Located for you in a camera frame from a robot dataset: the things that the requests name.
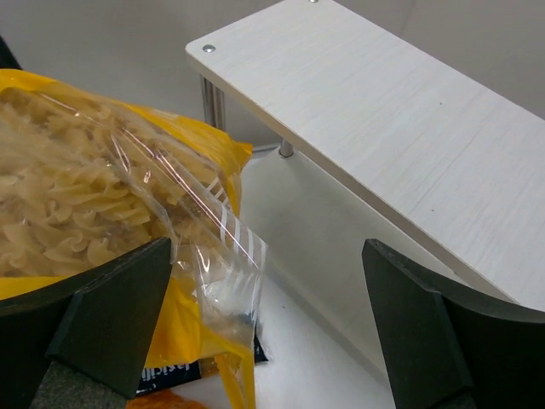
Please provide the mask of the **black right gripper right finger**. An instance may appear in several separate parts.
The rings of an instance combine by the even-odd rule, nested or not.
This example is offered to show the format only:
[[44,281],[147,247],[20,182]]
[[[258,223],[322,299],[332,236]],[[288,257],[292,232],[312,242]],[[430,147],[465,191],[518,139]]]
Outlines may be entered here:
[[544,313],[368,239],[372,312],[397,408],[542,408]]

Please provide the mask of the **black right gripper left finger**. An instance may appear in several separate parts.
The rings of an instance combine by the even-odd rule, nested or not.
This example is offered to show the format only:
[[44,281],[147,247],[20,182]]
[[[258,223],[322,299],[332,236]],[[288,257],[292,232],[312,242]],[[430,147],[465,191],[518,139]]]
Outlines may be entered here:
[[156,239],[1,302],[3,408],[124,408],[135,397],[171,275]]

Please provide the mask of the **yellow fusilli pasta bag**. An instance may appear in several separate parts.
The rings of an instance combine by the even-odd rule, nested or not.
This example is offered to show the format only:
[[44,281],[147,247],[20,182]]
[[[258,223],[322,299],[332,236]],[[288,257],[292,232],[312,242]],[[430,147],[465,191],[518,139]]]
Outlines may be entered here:
[[251,147],[203,122],[1,72],[1,296],[172,242],[147,367],[213,358],[230,403],[255,406],[265,242],[239,219]]

